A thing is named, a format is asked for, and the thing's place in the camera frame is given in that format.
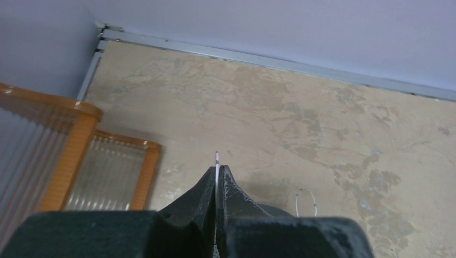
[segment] wooden post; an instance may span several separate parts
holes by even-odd
[[[68,137],[54,175],[41,201],[39,211],[59,211],[67,202],[98,119],[80,114]]]
[[[160,147],[147,150],[129,210],[144,210],[146,208],[147,197],[152,186],[159,157]]]

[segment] metal trim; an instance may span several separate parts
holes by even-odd
[[[103,56],[103,52],[94,53],[94,57],[92,58],[92,61],[90,62],[89,69],[87,70],[84,81],[82,81],[81,89],[79,90],[79,93],[77,94],[77,98],[76,98],[77,100],[83,101],[84,98],[86,97],[87,91],[89,90],[89,86],[92,83],[92,79],[94,78],[95,71],[98,67],[98,64],[99,64],[102,56]]]
[[[159,39],[155,37],[149,37],[133,33],[119,32],[109,29],[103,31],[103,38],[105,40],[122,41],[161,49],[170,49],[174,51],[210,56],[212,58],[218,58],[222,60],[237,61],[280,70],[294,71],[302,74],[309,74],[340,81],[363,84],[369,87],[400,91],[407,94],[456,101],[456,91],[452,90],[438,89],[426,85],[419,85],[414,83],[389,80],[385,78],[349,73],[346,71],[333,70],[303,63],[294,63],[286,60],[267,58],[264,56],[240,53],[236,51],[224,50],[214,47],[205,47],[200,45],[194,45],[166,39]]]

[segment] stained floor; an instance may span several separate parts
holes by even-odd
[[[456,257],[456,103],[120,42],[86,100],[101,129],[164,146],[151,209],[218,150],[255,201],[295,214],[310,189],[377,257]],[[308,192],[298,210],[313,216]]]

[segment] beige floor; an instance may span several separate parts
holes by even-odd
[[[456,103],[113,42],[87,101],[164,146],[150,208],[220,151],[257,202],[356,220],[377,257],[456,257]],[[311,216],[312,199],[298,200]]]

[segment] white wall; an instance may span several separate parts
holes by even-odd
[[[2,0],[0,81],[76,97],[97,33],[79,0]]]
[[[456,90],[454,0],[84,0],[126,31]]]

